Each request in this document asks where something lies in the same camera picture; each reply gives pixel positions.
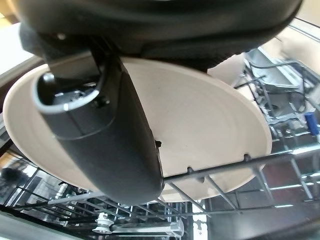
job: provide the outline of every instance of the rack tine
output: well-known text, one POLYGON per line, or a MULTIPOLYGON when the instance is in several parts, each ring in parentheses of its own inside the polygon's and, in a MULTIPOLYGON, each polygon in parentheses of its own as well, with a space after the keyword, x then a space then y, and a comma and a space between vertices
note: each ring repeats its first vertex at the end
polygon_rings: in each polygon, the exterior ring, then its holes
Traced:
POLYGON ((147 207, 145 207, 145 206, 143 206, 143 205, 137 205, 137 207, 145 210, 147 213, 150 213, 152 216, 157 215, 156 212, 150 210, 149 208, 147 208, 147 207))
POLYGON ((305 191, 305 194, 307 195, 307 197, 309 199, 313 199, 314 197, 312 196, 307 184, 305 183, 305 181, 302 179, 302 176, 301 176, 301 172, 299 170, 299 167, 297 165, 297 162, 294 158, 291 159, 291 165, 294 169, 294 172, 296 174, 296 176, 298 177, 300 183, 301 183, 301 186, 303 187, 304 191, 305 191))
POLYGON ((238 85, 238 86, 235 86, 234 89, 239 89, 239 88, 242 88, 242 87, 244 87, 244 86, 246 86, 246 85, 252 84, 252 83, 255 82, 255 81, 259 81, 260 79, 265 78, 266 76, 267 76, 267 75, 262 75, 262 76, 256 77, 256 78, 253 79, 253 80, 250 80, 250 81, 247 81, 247 82, 245 82, 245 83, 242 83, 242 84, 240 84, 240 85, 238 85))
POLYGON ((115 213, 115 212, 112 212, 112 211, 110 211, 110 210, 108 210, 108 209, 105 209, 105 208, 103 208, 102 206, 98 206, 98 205, 96 205, 96 204, 93 204, 93 203, 91 203, 91 202, 89 202, 89 201, 86 201, 85 203, 86 203, 87 205, 91 206, 91 207, 94 207, 94 208, 96 208, 96 209, 99 209, 101 212, 104 212, 104 213, 106 213, 106 214, 116 216, 117 218, 122 218, 122 217, 123 217, 123 216, 121 216, 121 215, 119 215, 119 214, 117 214, 117 213, 115 213))
MULTIPOLYGON (((249 154, 245 154, 244 155, 244 161, 248 162, 251 160, 251 157, 249 154)), ((263 190, 266 192, 267 197, 269 198, 269 201, 271 204, 275 203, 274 197, 271 193, 271 190, 268 186, 267 180, 265 175, 256 167, 253 166, 252 168, 252 172, 255 175, 255 177, 258 179, 258 182, 260 183, 260 185, 262 186, 263 190)))
POLYGON ((230 200, 230 198, 227 197, 227 195, 224 193, 224 191, 222 191, 222 189, 215 183, 215 181, 210 177, 210 176, 206 176, 205 177, 208 182, 214 186, 214 188, 220 193, 221 197, 223 197, 223 199, 233 208, 233 209, 237 209, 237 207, 234 205, 234 203, 230 200))
POLYGON ((199 203, 197 203, 195 200, 193 200, 191 197, 189 197, 184 191, 182 191, 180 188, 178 188, 175 184, 173 184, 172 182, 168 183, 173 189, 175 189, 179 194, 181 194, 182 196, 184 196, 186 199, 188 199, 191 203, 193 203, 198 209, 200 209, 203 213, 206 212, 206 210, 200 206, 199 203))
POLYGON ((119 210, 127 213, 127 214, 135 215, 134 213, 132 213, 132 212, 129 211, 128 209, 126 209, 126 208, 124 208, 124 207, 122 207, 122 206, 119 206, 118 204, 116 204, 116 203, 114 203, 114 202, 112 202, 112 201, 102 200, 102 199, 100 199, 100 198, 98 198, 98 199, 99 199, 100 201, 106 203, 106 204, 109 204, 109 205, 112 206, 112 207, 115 207, 115 208, 117 208, 117 209, 119 209, 119 210))
POLYGON ((175 212, 177 214, 179 214, 180 212, 178 210, 176 210, 175 208, 173 208, 172 206, 166 204, 164 201, 161 201, 160 199, 155 199, 155 201, 159 204, 161 204, 162 206, 166 207, 167 209, 170 209, 172 212, 175 212))

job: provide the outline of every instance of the metal rod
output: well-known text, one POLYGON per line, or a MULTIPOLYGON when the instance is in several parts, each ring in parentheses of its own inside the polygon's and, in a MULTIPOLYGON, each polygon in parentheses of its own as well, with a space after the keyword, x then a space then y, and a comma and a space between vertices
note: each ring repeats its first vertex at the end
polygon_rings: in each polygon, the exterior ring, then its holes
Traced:
POLYGON ((189 216, 197 216, 197 215, 216 215, 216 214, 235 214, 235 213, 244 213, 244 212, 251 212, 256 210, 269 210, 269 209, 277 209, 281 208, 281 206, 284 206, 283 208, 291 208, 295 206, 305 205, 305 204, 318 204, 320 202, 320 199, 317 200, 308 200, 308 201, 302 201, 302 202, 295 202, 295 203, 284 203, 277 206, 270 205, 270 206, 259 206, 259 207, 250 207, 250 208, 241 208, 241 209, 232 209, 232 210, 219 210, 219 211, 207 211, 207 212, 186 212, 181 214, 170 214, 170 215, 163 215, 163 214, 157 214, 157 215, 148 215, 148 216, 135 216, 133 218, 160 218, 160 217, 189 217, 189 216))
POLYGON ((310 192, 307 184, 306 184, 305 181, 302 179, 302 175, 301 175, 300 169, 299 169, 299 167, 298 167, 295 159, 291 159, 291 165, 292 165, 292 167, 293 167, 293 169, 294 169, 294 172, 295 172, 296 176, 298 177, 298 179, 299 179, 299 181, 300 181, 300 183, 301 183, 301 186, 302 186, 303 189, 304 189, 305 194, 307 195, 307 197, 308 197, 309 199, 313 199, 313 196, 312 196, 312 194, 311 194, 311 192, 310 192))
POLYGON ((113 207, 115 207, 115 208, 117 208, 117 209, 120 209, 121 211, 123 211, 123 212, 125 212, 125 213, 127 213, 127 214, 135 215, 134 213, 132 213, 132 212, 129 211, 128 209, 126 209, 126 208, 124 208, 124 207, 122 207, 122 206, 119 206, 117 203, 114 203, 114 202, 109 201, 109 200, 102 200, 102 199, 100 199, 100 198, 98 198, 98 199, 99 199, 100 201, 106 203, 106 204, 109 204, 109 205, 111 205, 111 206, 113 206, 113 207))
MULTIPOLYGON (((33 181, 33 179, 36 177, 37 173, 39 172, 39 168, 37 168, 34 173, 32 174, 32 176, 28 179, 28 181, 24 184, 25 188, 28 188, 29 185, 31 184, 31 182, 33 181)), ((21 190, 18 195, 14 198, 14 200, 11 203, 11 207, 14 206, 17 201, 19 200, 19 198, 21 197, 21 195, 24 193, 23 190, 21 190)), ((6 205, 8 203, 8 201, 10 200, 11 197, 8 197, 7 201, 4 203, 4 205, 6 205)))
POLYGON ((136 207, 138 207, 138 208, 140 208, 140 209, 143 209, 143 210, 145 210, 146 212, 148 212, 148 213, 150 213, 150 214, 152 214, 152 215, 156 215, 156 214, 157 214, 156 212, 148 209, 147 207, 145 207, 145 206, 143 206, 143 205, 136 205, 136 207))
POLYGON ((64 212, 60 212, 57 209, 53 209, 52 207, 54 207, 54 206, 51 206, 51 207, 50 206, 43 206, 42 208, 47 209, 49 211, 52 211, 52 212, 54 212, 56 214, 60 214, 60 215, 66 216, 66 217, 70 216, 70 214, 67 214, 67 213, 64 213, 64 212))
POLYGON ((214 186, 214 188, 220 193, 221 197, 223 197, 223 199, 233 208, 233 209, 237 209, 237 207, 234 205, 234 203, 230 200, 230 198, 228 198, 228 196, 224 193, 224 191, 222 191, 222 189, 215 183, 215 181, 210 177, 210 176, 206 176, 205 177, 207 179, 207 181, 214 186))
POLYGON ((186 172, 177 175, 167 176, 163 180, 165 183, 169 184, 174 181, 181 181, 185 179, 191 178, 201 178, 207 175, 236 170, 236 169, 243 169, 243 168, 251 168, 251 167, 258 167, 265 164, 276 164, 276 163, 283 163, 288 162, 292 158, 299 158, 299 157, 308 157, 314 154, 314 152, 319 152, 320 144, 311 145, 304 148, 294 149, 294 150, 287 150, 281 153, 274 153, 268 156, 261 156, 252 159, 249 162, 245 161, 238 161, 233 162, 225 165, 209 167, 206 169, 195 170, 192 173, 186 172))
POLYGON ((106 214, 110 214, 110 215, 113 215, 113 216, 116 216, 116 217, 118 217, 118 218, 122 218, 123 216, 121 216, 121 215, 119 215, 119 214, 117 214, 117 213, 115 213, 115 212, 113 212, 113 211, 110 211, 110 210, 108 210, 108 209, 105 209, 105 208, 103 208, 102 206, 98 206, 98 205, 96 205, 96 204, 94 204, 94 203, 91 203, 91 202, 89 202, 89 201, 86 201, 85 202, 87 205, 89 205, 89 206, 91 206, 91 207, 94 207, 94 208, 96 208, 96 209, 99 209, 101 212, 103 212, 103 213, 106 213, 106 214))
POLYGON ((265 175, 257 167, 253 167, 252 171, 258 182, 262 186, 263 190, 265 191, 267 197, 269 198, 270 203, 273 204, 275 202, 275 199, 270 191, 265 175))
POLYGON ((199 203, 197 203, 195 200, 193 200, 191 197, 189 197, 184 191, 182 191, 180 188, 178 188, 176 185, 174 185, 172 182, 169 183, 169 185, 176 190, 180 195, 182 195, 183 197, 185 197, 186 199, 188 199, 191 203, 193 203, 198 209, 200 209, 201 211, 205 212, 206 210, 200 206, 199 203))
POLYGON ((67 203, 67 202, 77 202, 80 200, 102 197, 104 195, 105 194, 101 191, 89 192, 89 193, 84 193, 84 194, 77 195, 77 196, 68 196, 68 197, 64 197, 64 198, 60 198, 60 199, 50 200, 48 202, 48 205, 62 204, 62 203, 67 203))
POLYGON ((258 81, 258 80, 260 80, 260 79, 262 79, 262 78, 265 78, 266 76, 267 76, 267 75, 262 75, 262 76, 256 77, 256 78, 253 79, 253 80, 250 80, 250 81, 247 81, 247 82, 245 82, 245 83, 242 83, 242 84, 240 84, 240 85, 238 85, 238 86, 235 86, 234 89, 239 89, 239 88, 242 88, 242 87, 244 87, 244 86, 247 86, 247 85, 249 85, 249 84, 251 84, 251 83, 253 83, 253 82, 255 82, 255 81, 258 81))
POLYGON ((159 204, 161 204, 162 206, 166 207, 167 209, 170 209, 172 212, 175 212, 177 214, 179 214, 179 211, 176 210, 175 208, 173 208, 172 206, 166 204, 164 201, 160 200, 159 198, 155 199, 155 201, 159 204))

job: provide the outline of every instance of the wire rack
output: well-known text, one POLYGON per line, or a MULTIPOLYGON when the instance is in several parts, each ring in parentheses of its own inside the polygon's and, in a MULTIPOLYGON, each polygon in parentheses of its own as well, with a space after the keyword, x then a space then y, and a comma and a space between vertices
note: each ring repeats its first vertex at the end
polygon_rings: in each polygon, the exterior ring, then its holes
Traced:
MULTIPOLYGON (((265 116, 269 124, 270 131, 273 138, 272 154, 268 156, 261 156, 251 158, 250 155, 243 155, 243 159, 233 163, 213 166, 206 169, 193 170, 191 167, 186 169, 185 173, 171 175, 164 178, 166 185, 169 185, 177 193, 179 193, 186 202, 168 203, 161 199, 155 199, 146 204, 129 206, 114 202, 108 199, 102 192, 90 192, 79 189, 65 182, 61 182, 53 176, 42 171, 23 157, 15 156, 16 162, 21 162, 25 166, 24 169, 29 168, 30 171, 27 181, 23 184, 16 184, 10 190, 5 190, 5 195, 2 196, 2 205, 11 211, 19 211, 41 219, 44 222, 59 224, 64 228, 87 236, 88 238, 97 239, 101 234, 92 232, 92 229, 97 225, 95 220, 99 213, 106 213, 108 219, 115 222, 115 224, 141 224, 141 223, 172 223, 182 220, 185 225, 185 234, 181 232, 171 232, 163 234, 154 233, 140 233, 135 234, 135 237, 172 237, 177 239, 188 239, 192 228, 192 216, 205 215, 211 217, 216 214, 239 214, 250 211, 263 211, 274 208, 289 208, 298 205, 308 205, 319 203, 319 192, 312 188, 319 186, 320 171, 319 171, 319 154, 320 144, 317 136, 312 136, 308 131, 306 122, 303 118, 303 113, 307 110, 306 104, 311 105, 315 111, 320 112, 319 105, 313 101, 305 91, 305 73, 309 69, 300 62, 290 61, 269 66, 258 66, 249 63, 242 78, 242 82, 236 89, 247 88, 257 103, 259 109, 265 116), (277 92, 268 91, 263 82, 264 76, 256 77, 253 74, 253 68, 270 69, 281 66, 298 65, 300 69, 302 91, 295 91, 303 97, 303 101, 299 102, 301 106, 290 102, 292 100, 287 90, 278 90, 277 92), (272 94, 288 95, 288 103, 292 111, 285 115, 278 115, 273 109, 273 103, 270 98, 272 94), (308 171, 301 170, 301 161, 310 160, 313 163, 313 168, 308 171), (293 185, 278 185, 276 187, 269 187, 268 177, 265 175, 265 169, 269 166, 277 167, 287 163, 295 174, 297 184, 293 185), (246 191, 235 190, 232 192, 224 192, 218 184, 213 180, 212 175, 217 173, 226 173, 237 169, 251 169, 258 182, 255 189, 249 192, 259 192, 265 195, 267 199, 264 206, 245 206, 241 204, 239 195, 246 191), (208 201, 194 200, 182 191, 176 182, 196 178, 200 181, 206 179, 211 184, 213 189, 216 189, 220 197, 224 199, 224 208, 217 208, 208 201), (50 182, 43 189, 39 188, 41 181, 45 179, 46 183, 50 182), (299 188, 304 192, 304 196, 300 200, 283 201, 277 199, 274 192, 286 191, 287 189, 299 188)), ((121 237, 132 237, 133 233, 114 234, 121 237)))

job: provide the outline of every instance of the ceramic plate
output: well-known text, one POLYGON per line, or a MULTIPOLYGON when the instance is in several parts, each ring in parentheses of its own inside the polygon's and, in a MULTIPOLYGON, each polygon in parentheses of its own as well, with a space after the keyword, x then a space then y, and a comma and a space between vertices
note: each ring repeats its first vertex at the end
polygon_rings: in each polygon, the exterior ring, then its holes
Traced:
MULTIPOLYGON (((164 176, 237 162, 245 153, 267 155, 272 139, 268 125, 250 101, 229 85, 202 72, 169 63, 123 58, 154 138, 162 142, 164 176)), ((4 123, 17 147, 45 171, 72 185, 97 188, 69 158, 35 109, 31 86, 47 65, 33 69, 10 89, 4 102, 4 123)), ((211 176, 225 192, 251 180, 250 169, 211 176)), ((175 184, 194 200, 219 193, 196 179, 175 184)), ((185 201, 170 186, 161 199, 185 201)))

